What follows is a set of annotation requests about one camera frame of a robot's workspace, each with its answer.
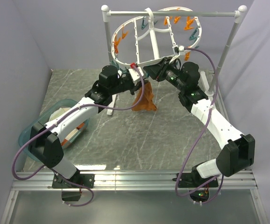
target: gray marble surface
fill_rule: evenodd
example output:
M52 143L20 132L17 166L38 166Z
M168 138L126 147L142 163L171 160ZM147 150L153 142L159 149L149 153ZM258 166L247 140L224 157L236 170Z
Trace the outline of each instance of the gray marble surface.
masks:
M79 101L98 79L100 70L54 70L42 112L57 101ZM93 169L179 169L203 125L179 102L178 91L168 82L151 80L156 112L106 111L92 117L87 129L64 150L74 165ZM118 95L115 106L130 106L135 96ZM207 131L191 154L187 168L216 158L220 148ZM28 158L24 171L34 171L40 162Z

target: orange cloth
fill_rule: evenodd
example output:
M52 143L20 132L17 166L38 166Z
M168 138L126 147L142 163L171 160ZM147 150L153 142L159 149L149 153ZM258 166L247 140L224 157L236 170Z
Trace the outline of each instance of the orange cloth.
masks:
M133 105L139 100L141 93L142 93L142 88L139 89L139 92L136 96L136 99L135 99ZM144 85L144 96L143 96L142 100L140 101L140 103L137 106L132 108L132 111L140 111L140 110L156 111L157 107L153 103L153 97L154 97L154 94L152 92L152 86L151 86L150 82L148 82Z

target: purple cable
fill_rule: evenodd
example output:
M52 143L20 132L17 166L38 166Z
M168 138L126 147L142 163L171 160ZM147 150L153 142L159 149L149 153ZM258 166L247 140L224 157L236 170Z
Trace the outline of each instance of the purple cable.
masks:
M214 77L213 77L213 78L216 80L215 93L214 93L214 95L213 95L213 100L211 101L211 105L213 105L213 104L215 103L215 101L216 101L217 96L218 96L218 75L217 75L217 73L216 73L216 68L215 68L215 65L214 65L213 61L211 60L210 56L209 56L206 52L204 52L204 51L202 51L202 50L200 50L200 49L185 48L185 50L198 51L198 52L202 53L203 55L205 55L205 56L209 59L209 61L210 61L210 63L211 63L211 66L213 67L213 70L214 70ZM197 137L197 139L196 139L195 142L193 143L192 147L190 148L190 150L189 150L189 152L188 152L188 154L187 154L187 156L186 156L186 158L185 158L185 161L183 162L183 165L182 165L181 170L180 170L180 172L179 172L179 174L178 174L177 181L176 181L176 185L175 185L175 192L176 192L177 196L184 197L184 196L187 196L187 195L189 195L189 194L192 194L192 193L194 193L195 191L197 191L198 189L200 189L201 187L205 186L207 183L209 183L209 182L211 182L212 180L214 180L215 178L217 178L217 176L215 176L215 177L211 178L209 181L204 182L202 185L198 186L198 187L195 188L194 190L189 191L189 192L187 192L187 193L185 193L185 194L180 194L180 193L178 192L178 184L179 184L179 181L180 181L180 179L181 179L182 173L183 173L183 171L184 171L184 169L185 169L185 166L186 166L186 164L187 164L187 162L188 162L188 160L189 160L189 157L190 157L191 153L193 152L195 146L197 145L197 143L198 143L199 140L201 139L202 135L206 132L206 129L207 129L207 127L208 127L208 125L209 125L209 123L210 123L210 120L211 120L211 115L212 115L212 108L209 109L208 119L207 119L207 121L206 121L206 124L205 124L204 128L201 130L199 136ZM222 184L223 184L223 175L222 175L222 178L221 178L220 186L219 186L219 188L218 188L216 194L211 198L211 200L213 200L213 199L218 195L219 191L221 190Z
M142 100L143 96L144 96L144 80L143 80L143 77L141 75L141 72L138 70L137 67L133 66L133 69L136 70L136 72L138 73L139 75L139 78L140 78L140 81L141 81L141 84L142 84L142 92L141 92L141 95L139 97L139 100L132 106L130 107L127 107L127 108L114 108L114 107L109 107L109 106L103 106L103 105L98 105L98 104L84 104L84 105L81 105L80 108L83 108L83 107L87 107L87 106L97 106L97 107L101 107L101 108L104 108L104 109L111 109L111 110L116 110L116 111L126 111L126 110L129 110L129 109L132 109L133 107L137 106L140 101ZM70 116L72 113L74 113L75 111L79 110L80 109L79 107L76 107L74 108L73 110L69 111L67 114L65 114L62 118L60 118L58 121L57 121L57 124L61 123L62 121L64 121L68 116ZM25 181L25 180L28 180L30 179L31 177L33 177L35 174L37 174L43 167L45 167L44 165L42 165L39 169L37 169L33 174L31 174L30 176L27 176L27 177L19 177L16 172L15 172L15 163L19 157L19 155L21 154L21 152L24 150L25 147L27 147L31 142L33 142L34 140L36 140L37 138L39 138L40 136L42 136L43 134L47 133L48 131L50 131L51 129L53 129L56 125L52 125L51 127L47 128L46 130L40 132L39 134L37 134L36 136L34 136L33 138L31 138L29 141L27 141L20 149L19 151L15 154L14 156L14 160L13 160L13 164L12 164L12 174L14 176L15 179L19 180L19 181ZM72 207L80 207L80 206L84 206L84 205L87 205L89 204L92 200L93 200L93 196L94 196L94 193L93 191L88 188L88 187L85 187L85 186L82 186L82 185L79 185L79 184L76 184L76 183L73 183L73 182L70 182L68 181L67 179L65 179L63 176L61 176L63 178L64 181L66 181L67 183L69 184L72 184L72 185L75 185L77 187L80 187L80 188L84 188L84 189L87 189L91 192L92 194L92 197L91 199L84 203L84 204L80 204L80 205L70 205Z

